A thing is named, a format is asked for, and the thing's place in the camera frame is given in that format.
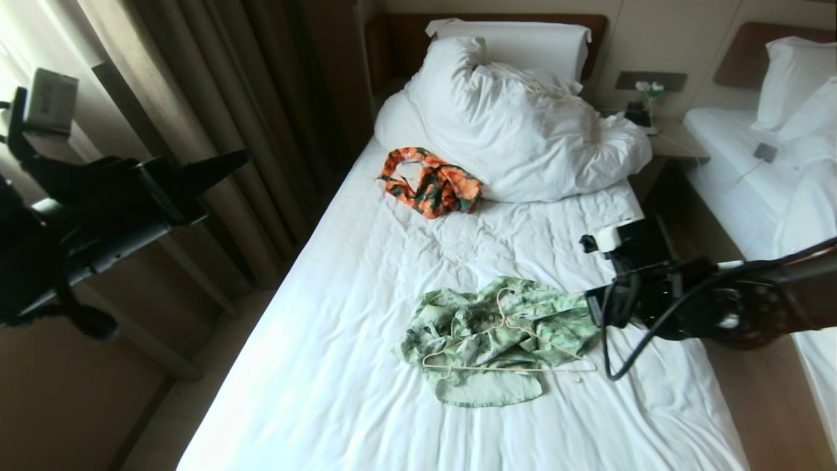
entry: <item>nightstand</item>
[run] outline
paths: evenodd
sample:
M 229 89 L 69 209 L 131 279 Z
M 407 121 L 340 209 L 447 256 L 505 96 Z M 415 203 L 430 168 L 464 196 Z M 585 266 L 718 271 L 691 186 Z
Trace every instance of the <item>nightstand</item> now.
M 702 162 L 709 160 L 709 154 L 691 136 L 680 121 L 672 118 L 656 118 L 654 124 L 660 130 L 656 136 L 648 136 L 653 156 L 642 170 L 628 177 L 636 199 L 642 204 L 654 188 L 657 178 L 668 162 Z

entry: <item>white bed sheet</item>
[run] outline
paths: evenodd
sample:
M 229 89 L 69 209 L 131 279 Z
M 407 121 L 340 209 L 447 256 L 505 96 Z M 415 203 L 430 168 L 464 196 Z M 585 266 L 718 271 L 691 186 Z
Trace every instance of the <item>white bed sheet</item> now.
M 618 383 L 546 374 L 544 396 L 443 406 L 391 348 L 417 297 L 499 275 L 571 292 L 612 268 L 578 238 L 639 213 L 626 182 L 426 220 L 383 192 L 373 139 L 249 337 L 178 469 L 746 469 L 698 341 L 653 341 Z M 638 329 L 613 329 L 617 364 Z M 602 364 L 601 349 L 590 358 Z
M 777 146 L 750 128 L 755 121 L 755 111 L 712 108 L 690 110 L 683 120 L 711 157 L 686 177 L 748 260 L 773 258 L 778 218 L 797 178 L 778 161 L 760 164 L 753 157 L 760 142 Z

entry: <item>wooden headboard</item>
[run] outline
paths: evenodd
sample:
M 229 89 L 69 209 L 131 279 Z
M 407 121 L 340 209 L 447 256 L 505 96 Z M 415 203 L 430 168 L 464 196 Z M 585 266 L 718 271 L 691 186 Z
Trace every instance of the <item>wooden headboard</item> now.
M 762 88 L 770 59 L 765 44 L 775 39 L 798 36 L 817 43 L 833 43 L 835 31 L 770 23 L 744 23 L 715 73 L 718 85 Z
M 408 79 L 421 68 L 430 38 L 424 32 L 427 23 L 435 19 L 459 18 L 464 21 L 534 21 L 541 23 L 580 24 L 590 28 L 593 40 L 588 44 L 587 61 L 581 78 L 593 73 L 598 50 L 608 27 L 604 15 L 560 13 L 429 13 L 382 14 L 366 25 L 367 59 L 372 93 L 383 91 L 390 79 Z

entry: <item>curtain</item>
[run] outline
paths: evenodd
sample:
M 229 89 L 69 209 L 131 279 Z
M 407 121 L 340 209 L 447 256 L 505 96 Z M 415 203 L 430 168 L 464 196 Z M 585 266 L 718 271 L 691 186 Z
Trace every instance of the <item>curtain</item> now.
M 275 287 L 348 161 L 303 18 L 282 2 L 81 0 L 179 163 L 247 148 L 205 194 L 260 287 Z

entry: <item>wall outlet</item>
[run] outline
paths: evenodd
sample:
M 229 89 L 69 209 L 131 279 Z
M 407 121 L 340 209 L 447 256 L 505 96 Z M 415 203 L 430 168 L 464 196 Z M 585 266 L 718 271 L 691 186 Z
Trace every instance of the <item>wall outlet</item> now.
M 683 91 L 688 77 L 673 72 L 621 72 L 616 80 L 616 90 L 636 90 L 636 82 L 659 82 L 665 91 Z

